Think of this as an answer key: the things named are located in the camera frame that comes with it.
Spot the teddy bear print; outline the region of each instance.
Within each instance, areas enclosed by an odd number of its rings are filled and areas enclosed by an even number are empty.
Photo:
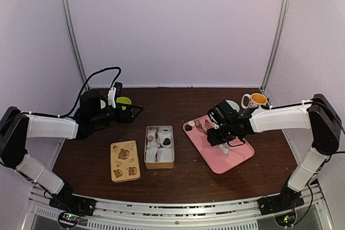
[[[121,148],[118,159],[126,160],[129,157],[129,151]]]
[[[136,169],[136,167],[129,167],[128,168],[128,175],[136,175],[136,173],[137,173],[137,169]]]
[[[119,178],[123,175],[123,173],[120,169],[114,170],[114,174],[115,174],[116,178]]]

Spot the pink tray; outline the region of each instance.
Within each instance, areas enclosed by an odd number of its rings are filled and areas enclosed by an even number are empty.
[[[211,122],[207,115],[195,119],[200,121],[204,130],[206,130],[206,119]],[[205,159],[211,170],[215,173],[225,173],[254,155],[254,149],[248,142],[240,147],[231,147],[229,153],[225,154],[219,147],[211,147],[210,143],[207,141],[207,135],[200,132],[196,127],[193,127],[193,129],[190,131],[185,131],[184,128],[186,125],[188,125],[188,122],[183,125],[184,132],[193,142],[197,150],[199,150],[200,154]],[[232,145],[238,145],[241,143],[242,142],[239,139],[231,141]]]

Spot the metal frame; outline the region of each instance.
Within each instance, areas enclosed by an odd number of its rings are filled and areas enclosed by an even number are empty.
[[[75,33],[74,33],[74,28],[73,28],[73,24],[72,24],[72,17],[71,17],[71,12],[70,12],[70,6],[68,4],[68,0],[61,0],[61,1],[63,4],[63,11],[64,11],[64,15],[65,15],[65,22],[66,22],[66,26],[67,26],[68,38],[69,38],[70,43],[71,43],[71,48],[72,48],[73,56],[75,59],[75,64],[77,65],[78,73],[79,73],[79,76],[80,76],[82,82],[85,83],[86,74],[85,74],[84,66],[83,66],[82,61],[81,61],[81,57],[80,57],[80,53],[79,53],[79,49],[78,49],[78,44],[77,44],[77,39],[76,39]],[[88,84],[86,84],[85,87],[87,90],[90,89]]]
[[[275,59],[277,57],[278,48],[279,48],[279,44],[280,44],[281,37],[282,37],[282,30],[283,30],[284,25],[285,25],[285,20],[286,20],[287,12],[289,9],[289,5],[290,5],[290,0],[281,0],[281,7],[280,7],[280,14],[279,14],[277,30],[276,30],[275,36],[274,36],[270,60],[268,61],[264,80],[263,80],[263,83],[261,85],[262,91],[266,90],[267,85],[268,85],[268,81],[269,81],[271,74],[272,74],[272,69],[273,69],[273,65],[275,63]]]
[[[334,226],[319,185],[312,186],[314,201],[324,230],[333,230]],[[30,206],[22,230],[30,230],[35,215],[52,220],[57,219],[59,210],[48,206],[49,201],[43,196],[44,191],[34,187],[30,195]],[[311,194],[308,188],[302,191],[305,204],[309,206]],[[86,229],[257,229],[257,220],[273,217],[273,214],[261,216],[257,198],[200,204],[150,204],[132,203],[96,198],[93,217],[85,217],[79,227]]]

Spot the green cup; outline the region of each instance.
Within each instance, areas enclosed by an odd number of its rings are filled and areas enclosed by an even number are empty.
[[[123,104],[132,104],[132,101],[128,97],[119,97],[116,99],[116,102]]]

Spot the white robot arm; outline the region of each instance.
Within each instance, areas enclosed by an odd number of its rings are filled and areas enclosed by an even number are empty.
[[[280,195],[259,200],[262,214],[291,208],[300,199],[300,192],[322,169],[325,162],[339,148],[341,120],[322,94],[310,100],[280,107],[261,106],[241,113],[222,101],[208,111],[219,128],[209,129],[208,141],[212,146],[229,142],[248,134],[276,129],[311,129],[314,141],[302,161],[287,179]]]
[[[122,84],[110,89],[108,105],[100,93],[86,91],[80,97],[80,108],[73,117],[23,112],[9,107],[0,120],[0,158],[2,165],[18,171],[28,180],[39,184],[52,195],[50,206],[92,215],[95,201],[73,195],[73,188],[40,161],[28,154],[25,142],[28,138],[54,137],[83,140],[98,130],[99,125],[110,121],[131,123],[143,111],[140,106],[116,103]]]

